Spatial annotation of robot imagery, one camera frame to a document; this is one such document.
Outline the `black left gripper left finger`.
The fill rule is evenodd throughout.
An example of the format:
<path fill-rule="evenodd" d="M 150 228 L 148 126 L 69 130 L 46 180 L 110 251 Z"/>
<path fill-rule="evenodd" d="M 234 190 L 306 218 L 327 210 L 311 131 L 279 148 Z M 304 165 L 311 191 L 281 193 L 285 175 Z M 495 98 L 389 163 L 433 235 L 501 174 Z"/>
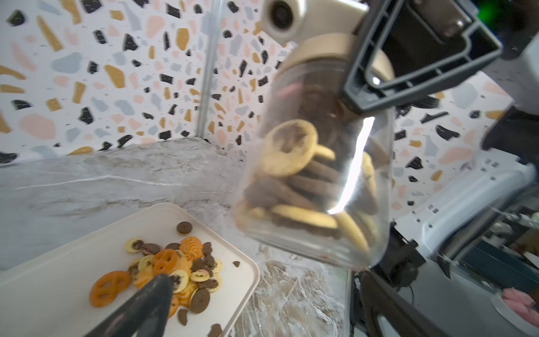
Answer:
<path fill-rule="evenodd" d="M 159 275 L 87 336 L 163 336 L 172 295 L 169 276 Z"/>

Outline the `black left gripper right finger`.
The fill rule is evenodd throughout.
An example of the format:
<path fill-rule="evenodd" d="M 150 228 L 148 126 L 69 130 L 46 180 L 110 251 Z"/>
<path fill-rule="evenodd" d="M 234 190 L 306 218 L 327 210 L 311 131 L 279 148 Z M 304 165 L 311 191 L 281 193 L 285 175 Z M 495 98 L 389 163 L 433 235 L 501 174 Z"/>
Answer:
<path fill-rule="evenodd" d="M 369 336 L 447 335 L 370 271 L 360 273 L 360 294 Z"/>

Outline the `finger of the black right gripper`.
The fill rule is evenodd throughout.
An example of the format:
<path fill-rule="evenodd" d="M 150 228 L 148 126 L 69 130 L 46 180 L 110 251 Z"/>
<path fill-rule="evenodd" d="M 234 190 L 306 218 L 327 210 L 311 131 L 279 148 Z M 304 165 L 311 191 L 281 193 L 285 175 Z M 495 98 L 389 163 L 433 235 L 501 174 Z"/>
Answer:
<path fill-rule="evenodd" d="M 500 40 L 471 1 L 368 1 L 341 101 L 357 114 L 455 87 L 499 58 Z"/>

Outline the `jar with beige lid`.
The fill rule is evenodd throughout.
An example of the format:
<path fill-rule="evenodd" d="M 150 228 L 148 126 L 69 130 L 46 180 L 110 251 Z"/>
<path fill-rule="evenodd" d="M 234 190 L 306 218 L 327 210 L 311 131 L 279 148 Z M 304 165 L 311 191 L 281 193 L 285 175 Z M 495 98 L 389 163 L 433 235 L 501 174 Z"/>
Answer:
<path fill-rule="evenodd" d="M 250 143 L 234 223 L 248 237 L 355 271 L 390 236 L 394 110 L 359 115 L 339 93 L 355 37 L 319 35 L 286 58 Z"/>

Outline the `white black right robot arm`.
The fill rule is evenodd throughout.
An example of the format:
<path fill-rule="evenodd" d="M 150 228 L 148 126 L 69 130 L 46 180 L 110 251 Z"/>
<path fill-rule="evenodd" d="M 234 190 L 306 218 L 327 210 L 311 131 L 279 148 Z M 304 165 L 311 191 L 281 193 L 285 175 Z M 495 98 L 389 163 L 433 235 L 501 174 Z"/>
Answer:
<path fill-rule="evenodd" d="M 341 93 L 361 116 L 417 104 L 485 72 L 513 99 L 460 178 L 392 224 L 379 275 L 401 289 L 427 258 L 445 274 L 500 207 L 538 182 L 537 1 L 369 1 Z"/>

